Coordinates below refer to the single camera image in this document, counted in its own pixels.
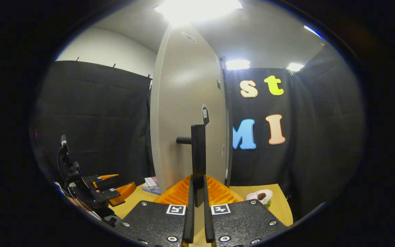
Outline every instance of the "table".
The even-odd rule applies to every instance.
[[[124,218],[139,201],[145,200],[152,202],[159,196],[143,191],[142,187],[143,185],[137,186],[132,195],[126,199],[126,203],[116,207],[109,206],[109,208],[111,208],[118,217]],[[271,199],[271,205],[268,208],[269,211],[271,211],[271,213],[273,213],[284,225],[290,226],[293,224],[292,212],[290,211],[286,197],[284,196],[278,184],[263,186],[230,186],[229,188],[243,198],[245,198],[249,193],[261,189],[270,189],[273,193],[273,196]],[[203,205],[195,208],[194,211],[194,243],[189,244],[189,247],[210,247],[211,244],[207,244],[205,241]]]

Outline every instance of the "ceiling light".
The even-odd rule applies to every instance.
[[[302,67],[304,67],[304,65],[291,62],[291,63],[289,64],[289,66],[287,66],[287,69],[289,69],[290,71],[295,71],[295,72],[297,72],[297,71],[299,71]]]
[[[242,9],[238,0],[169,0],[155,8],[174,25],[218,17],[234,9]]]
[[[232,60],[232,61],[226,61],[226,69],[228,70],[234,70],[234,69],[249,69],[249,65],[251,64],[251,61],[247,60]]]
[[[321,37],[317,32],[315,32],[312,28],[309,28],[308,26],[304,25],[304,28],[306,28],[307,30],[311,31],[312,33],[315,33],[318,37],[320,37],[321,39],[323,37]]]

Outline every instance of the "black fabric backdrop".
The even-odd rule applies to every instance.
[[[284,94],[272,95],[263,80],[275,75]],[[245,98],[239,83],[253,80],[257,97]],[[339,194],[354,174],[365,142],[365,114],[356,77],[341,56],[324,47],[302,70],[227,70],[232,120],[255,120],[253,150],[232,152],[232,186],[278,183],[294,219]],[[265,117],[281,114],[286,142],[268,144]]]
[[[50,179],[59,181],[56,155],[62,134],[83,175],[120,174],[116,186],[141,184],[152,175],[146,145],[149,83],[147,77],[122,69],[54,62],[31,125],[38,131]]]

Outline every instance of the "screw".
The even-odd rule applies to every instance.
[[[174,236],[168,237],[167,240],[170,241],[170,242],[176,242],[176,241],[178,241],[178,239],[177,239],[176,237],[174,237]]]
[[[220,238],[221,242],[226,242],[228,240],[229,240],[229,236],[223,236],[223,237]]]

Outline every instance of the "black metal plate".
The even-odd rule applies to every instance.
[[[114,229],[128,238],[143,240],[149,246],[181,247],[185,215],[167,214],[168,208],[168,204],[140,201],[122,221],[116,222]],[[177,241],[168,241],[169,236],[176,237]]]
[[[230,213],[212,215],[217,247],[255,245],[251,242],[256,239],[262,241],[287,228],[257,200],[230,203],[228,206]],[[223,236],[228,236],[229,240],[222,242],[220,238]]]

